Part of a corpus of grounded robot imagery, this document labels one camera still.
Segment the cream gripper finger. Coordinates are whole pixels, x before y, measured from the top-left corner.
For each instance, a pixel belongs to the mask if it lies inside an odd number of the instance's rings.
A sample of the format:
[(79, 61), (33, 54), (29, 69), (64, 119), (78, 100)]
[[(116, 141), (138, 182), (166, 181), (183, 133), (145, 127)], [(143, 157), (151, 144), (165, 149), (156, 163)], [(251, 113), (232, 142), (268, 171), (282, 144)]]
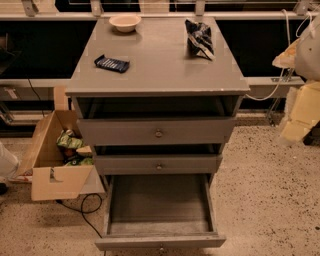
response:
[(291, 43), (285, 51), (276, 56), (272, 61), (272, 65), (278, 68), (294, 68), (296, 49), (300, 39), (296, 39)]

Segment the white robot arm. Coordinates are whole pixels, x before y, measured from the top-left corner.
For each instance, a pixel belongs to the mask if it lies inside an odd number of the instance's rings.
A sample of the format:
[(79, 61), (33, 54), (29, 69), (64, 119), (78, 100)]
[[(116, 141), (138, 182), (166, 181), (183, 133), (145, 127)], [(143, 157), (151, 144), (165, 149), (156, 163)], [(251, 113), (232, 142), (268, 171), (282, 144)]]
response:
[(287, 94), (285, 117), (280, 123), (280, 141), (291, 145), (303, 138), (320, 122), (320, 15), (312, 20), (272, 65), (293, 68), (306, 79), (299, 89)]

